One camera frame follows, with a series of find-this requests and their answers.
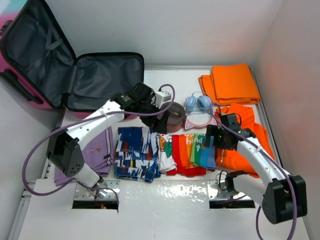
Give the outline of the brown round case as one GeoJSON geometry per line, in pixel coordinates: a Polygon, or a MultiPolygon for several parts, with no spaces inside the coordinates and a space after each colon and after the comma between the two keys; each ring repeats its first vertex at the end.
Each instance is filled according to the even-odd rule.
{"type": "Polygon", "coordinates": [[[170,115],[167,121],[167,134],[176,133],[185,123],[186,112],[184,107],[177,102],[173,102],[168,111],[170,115]]]}

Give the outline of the rainbow striped white t-shirt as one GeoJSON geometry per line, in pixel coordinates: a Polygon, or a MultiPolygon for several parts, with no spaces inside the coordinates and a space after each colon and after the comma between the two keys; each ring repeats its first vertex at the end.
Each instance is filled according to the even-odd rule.
{"type": "Polygon", "coordinates": [[[205,147],[204,133],[160,134],[159,171],[167,176],[203,176],[216,170],[215,148],[205,147]]]}

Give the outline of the blue pink cat-ear headphones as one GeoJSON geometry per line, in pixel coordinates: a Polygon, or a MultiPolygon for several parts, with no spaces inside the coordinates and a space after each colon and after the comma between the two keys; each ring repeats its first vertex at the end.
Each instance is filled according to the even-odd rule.
{"type": "Polygon", "coordinates": [[[184,111],[185,111],[185,120],[184,120],[184,130],[190,129],[203,129],[208,125],[216,125],[217,122],[211,115],[211,106],[213,104],[213,100],[207,95],[206,92],[203,91],[194,91],[190,96],[188,96],[184,101],[184,111]],[[194,114],[208,114],[210,119],[208,122],[203,124],[197,124],[191,122],[188,119],[188,116],[194,114]]]}

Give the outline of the blue white patterned shorts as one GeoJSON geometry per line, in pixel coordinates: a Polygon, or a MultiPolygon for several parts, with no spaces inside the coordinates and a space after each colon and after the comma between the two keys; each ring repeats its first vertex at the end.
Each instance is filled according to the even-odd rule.
{"type": "Polygon", "coordinates": [[[118,179],[149,182],[161,176],[158,134],[149,127],[119,127],[114,155],[118,179]]]}

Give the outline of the purple shirt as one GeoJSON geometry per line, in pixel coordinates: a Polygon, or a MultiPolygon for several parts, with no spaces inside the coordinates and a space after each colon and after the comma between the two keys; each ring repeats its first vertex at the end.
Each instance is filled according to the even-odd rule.
{"type": "Polygon", "coordinates": [[[112,128],[97,135],[82,150],[84,162],[99,175],[109,174],[114,163],[114,142],[112,128]]]}

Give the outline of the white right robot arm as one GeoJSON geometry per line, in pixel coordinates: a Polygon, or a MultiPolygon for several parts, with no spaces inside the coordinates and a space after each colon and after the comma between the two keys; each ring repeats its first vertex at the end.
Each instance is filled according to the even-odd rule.
{"type": "Polygon", "coordinates": [[[208,125],[204,146],[235,150],[249,162],[258,178],[244,170],[229,172],[224,180],[224,190],[249,196],[261,206],[270,223],[275,225],[307,215],[305,180],[277,165],[250,129],[236,128],[231,133],[220,126],[208,125]]]}

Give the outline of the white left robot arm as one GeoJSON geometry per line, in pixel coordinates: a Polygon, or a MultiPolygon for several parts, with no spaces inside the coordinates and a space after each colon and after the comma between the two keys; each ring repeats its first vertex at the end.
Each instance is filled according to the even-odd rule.
{"type": "Polygon", "coordinates": [[[83,149],[96,136],[126,116],[138,116],[142,123],[157,133],[166,134],[169,106],[176,92],[154,91],[143,82],[127,92],[119,92],[85,119],[65,125],[49,134],[47,157],[66,177],[74,179],[89,189],[95,188],[102,178],[87,164],[83,149]]]}

